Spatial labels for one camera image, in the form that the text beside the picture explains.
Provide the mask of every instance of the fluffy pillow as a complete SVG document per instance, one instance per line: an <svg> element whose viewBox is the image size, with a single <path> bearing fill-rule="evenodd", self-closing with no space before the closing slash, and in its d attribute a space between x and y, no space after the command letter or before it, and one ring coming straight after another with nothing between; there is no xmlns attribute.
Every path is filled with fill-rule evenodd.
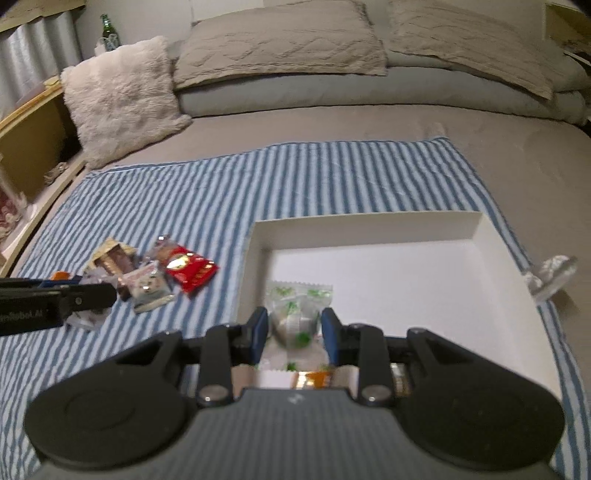
<svg viewBox="0 0 591 480"><path fill-rule="evenodd" d="M510 25L436 0L394 0L390 21L392 51L459 63L552 99L537 48Z"/></svg>
<svg viewBox="0 0 591 480"><path fill-rule="evenodd" d="M176 88L276 73L386 75L386 55L363 5L312 0L199 22L176 64Z"/></svg>
<svg viewBox="0 0 591 480"><path fill-rule="evenodd" d="M191 123L173 93L166 39L124 45L66 68L64 101L90 168L162 140Z"/></svg>

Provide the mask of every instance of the white box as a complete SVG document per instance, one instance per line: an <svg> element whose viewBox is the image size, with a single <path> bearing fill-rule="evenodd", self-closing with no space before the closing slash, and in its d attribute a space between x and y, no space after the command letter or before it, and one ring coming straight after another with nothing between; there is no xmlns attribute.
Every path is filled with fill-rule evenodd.
<svg viewBox="0 0 591 480"><path fill-rule="evenodd" d="M490 219L478 212L330 215L257 222L237 319L269 280L330 284L344 325L386 335L424 327L545 386L561 399L544 325Z"/></svg>

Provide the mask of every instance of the gray curtain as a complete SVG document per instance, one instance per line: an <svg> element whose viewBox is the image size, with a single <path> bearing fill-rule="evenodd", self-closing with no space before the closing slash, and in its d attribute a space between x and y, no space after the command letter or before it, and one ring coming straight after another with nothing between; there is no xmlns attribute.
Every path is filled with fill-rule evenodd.
<svg viewBox="0 0 591 480"><path fill-rule="evenodd" d="M81 60L70 11L0 33L0 119Z"/></svg>

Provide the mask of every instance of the bottle label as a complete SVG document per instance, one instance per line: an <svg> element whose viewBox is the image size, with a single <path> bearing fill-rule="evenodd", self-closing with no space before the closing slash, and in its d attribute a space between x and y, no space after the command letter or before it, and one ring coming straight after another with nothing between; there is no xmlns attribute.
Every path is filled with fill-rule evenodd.
<svg viewBox="0 0 591 480"><path fill-rule="evenodd" d="M103 41L105 42L106 51L113 51L114 49L121 46L121 43L119 42L119 35L116 33L112 33L108 37L103 37Z"/></svg>

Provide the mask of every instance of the metal screw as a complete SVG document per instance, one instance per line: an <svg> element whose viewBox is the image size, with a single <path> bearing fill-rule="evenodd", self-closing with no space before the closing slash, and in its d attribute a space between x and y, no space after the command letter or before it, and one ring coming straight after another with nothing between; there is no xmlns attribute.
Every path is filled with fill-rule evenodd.
<svg viewBox="0 0 591 480"><path fill-rule="evenodd" d="M370 385L361 391L361 395L370 402L384 401L392 396L392 391L384 385Z"/></svg>
<svg viewBox="0 0 591 480"><path fill-rule="evenodd" d="M220 401L228 396L228 389L222 385L207 385L199 391L199 396L205 401Z"/></svg>

